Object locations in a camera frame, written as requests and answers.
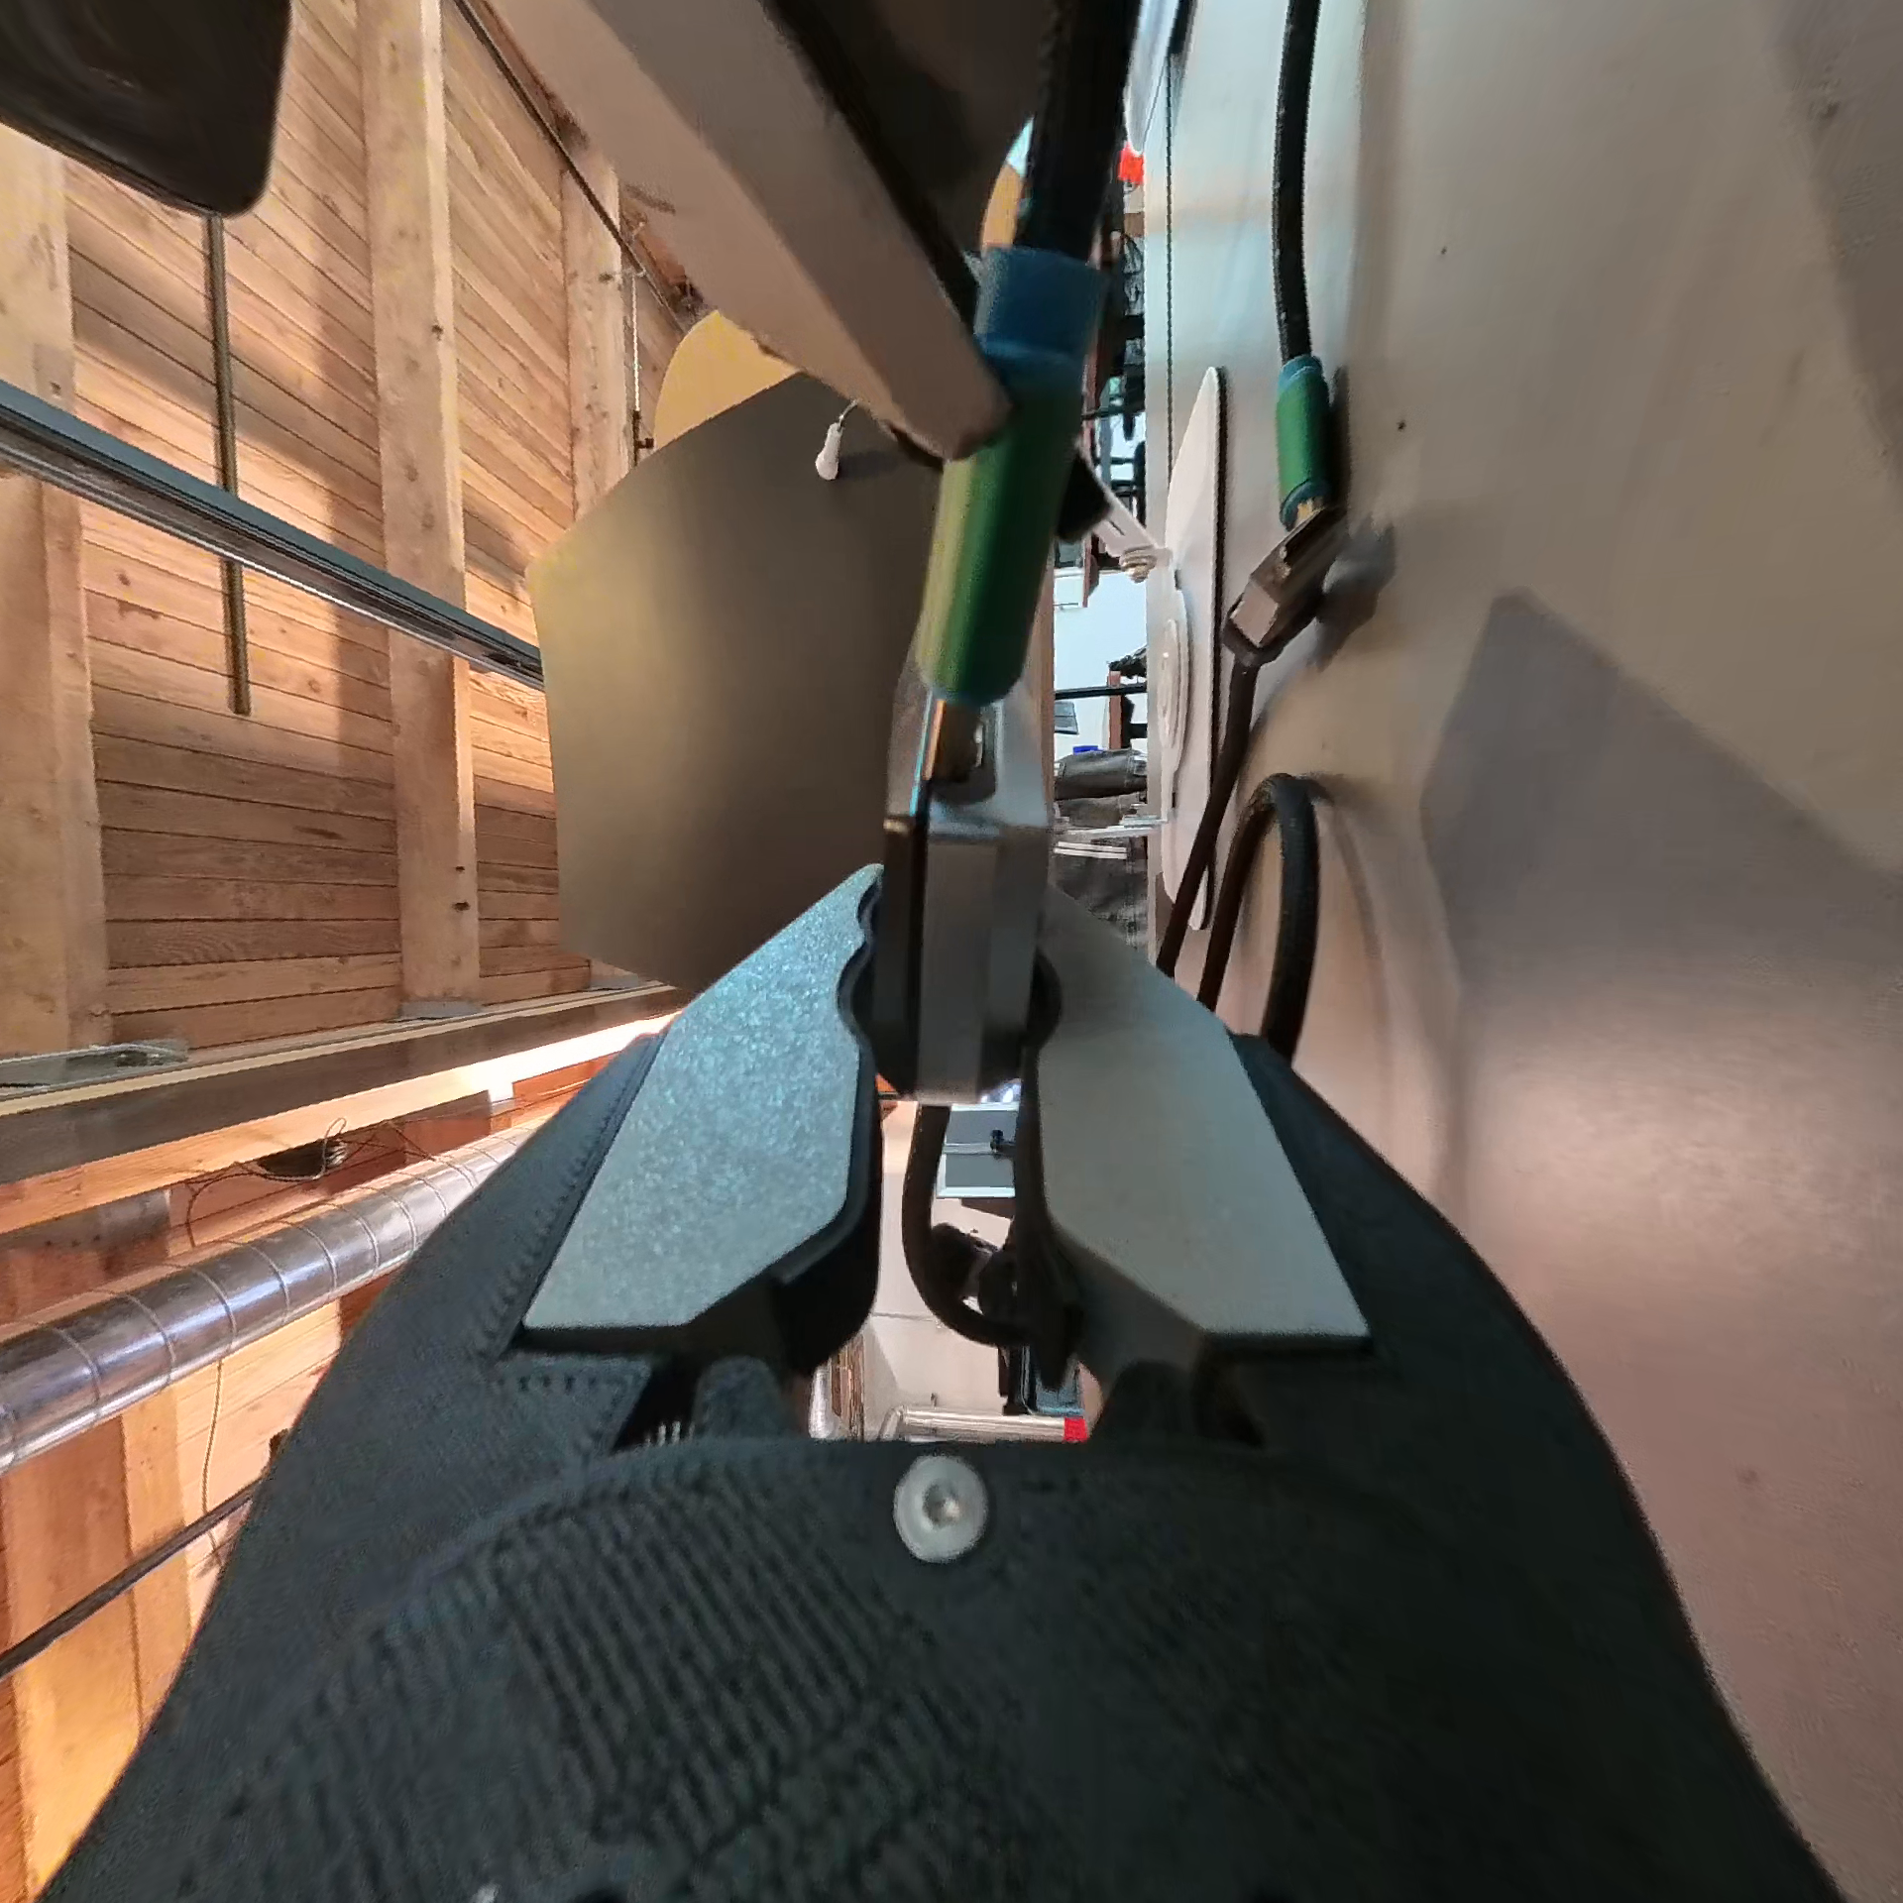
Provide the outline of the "black board on white stand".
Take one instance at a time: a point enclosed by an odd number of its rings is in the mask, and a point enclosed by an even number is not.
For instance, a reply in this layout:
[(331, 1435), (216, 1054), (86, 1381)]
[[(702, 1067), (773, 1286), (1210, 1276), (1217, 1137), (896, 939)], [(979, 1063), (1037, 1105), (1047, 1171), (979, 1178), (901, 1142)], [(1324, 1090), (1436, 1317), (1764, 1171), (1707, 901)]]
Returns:
[(938, 471), (720, 316), (530, 564), (561, 946), (702, 993), (882, 854)]

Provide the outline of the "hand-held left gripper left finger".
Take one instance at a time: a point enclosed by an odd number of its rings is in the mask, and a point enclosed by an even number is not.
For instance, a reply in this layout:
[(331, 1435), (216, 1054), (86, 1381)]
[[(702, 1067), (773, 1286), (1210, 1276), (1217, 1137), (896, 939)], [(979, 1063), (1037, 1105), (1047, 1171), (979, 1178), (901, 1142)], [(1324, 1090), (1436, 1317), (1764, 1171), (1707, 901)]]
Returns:
[(854, 868), (658, 1036), (522, 1314), (550, 1353), (817, 1370), (877, 1284), (881, 1117)]

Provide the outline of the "metal hdmi port hub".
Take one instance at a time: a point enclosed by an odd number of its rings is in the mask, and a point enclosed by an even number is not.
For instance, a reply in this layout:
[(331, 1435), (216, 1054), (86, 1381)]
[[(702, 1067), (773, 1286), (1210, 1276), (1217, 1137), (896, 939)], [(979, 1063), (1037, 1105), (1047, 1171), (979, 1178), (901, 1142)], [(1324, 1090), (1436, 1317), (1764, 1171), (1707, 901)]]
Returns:
[(887, 867), (870, 926), (864, 1026), (882, 1077), (918, 1103), (902, 1250), (925, 1310), (950, 1331), (1027, 1353), (1047, 1375), (1078, 1360), (1083, 1306), (1047, 1232), (1021, 1211), (1034, 1162), (1019, 1095), (1012, 1245), (983, 1250), (932, 1219), (949, 1111), (1019, 1083), (1047, 1027), (1040, 922), (1054, 800), (1034, 704), (1013, 678), (999, 695), (950, 691), (918, 634), (895, 698)]

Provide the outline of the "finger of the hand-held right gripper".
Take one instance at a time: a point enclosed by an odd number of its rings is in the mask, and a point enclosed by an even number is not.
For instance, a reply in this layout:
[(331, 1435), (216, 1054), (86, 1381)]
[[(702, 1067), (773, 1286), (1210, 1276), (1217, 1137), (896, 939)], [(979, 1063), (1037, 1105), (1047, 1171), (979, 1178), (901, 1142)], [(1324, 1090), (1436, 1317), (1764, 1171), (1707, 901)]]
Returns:
[(938, 461), (1012, 400), (972, 326), (1050, 2), (506, 2), (695, 290)]

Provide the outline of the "silver ventilation duct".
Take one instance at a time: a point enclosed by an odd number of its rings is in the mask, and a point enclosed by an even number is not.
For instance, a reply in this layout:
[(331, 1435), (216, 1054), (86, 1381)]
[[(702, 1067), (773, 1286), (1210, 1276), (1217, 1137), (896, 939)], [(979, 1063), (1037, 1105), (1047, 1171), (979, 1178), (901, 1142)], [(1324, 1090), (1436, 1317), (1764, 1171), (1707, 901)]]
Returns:
[(2, 1470), (402, 1270), (530, 1142), (510, 1127), (2, 1337)]

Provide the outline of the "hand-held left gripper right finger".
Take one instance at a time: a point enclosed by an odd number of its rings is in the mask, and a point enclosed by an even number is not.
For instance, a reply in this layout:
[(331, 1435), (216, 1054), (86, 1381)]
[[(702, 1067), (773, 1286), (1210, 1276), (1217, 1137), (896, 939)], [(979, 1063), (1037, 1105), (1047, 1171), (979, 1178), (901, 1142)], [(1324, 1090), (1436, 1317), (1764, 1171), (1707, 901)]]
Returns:
[(1063, 891), (1037, 975), (1021, 1211), (1077, 1286), (1083, 1367), (1364, 1353), (1368, 1323), (1222, 1020)]

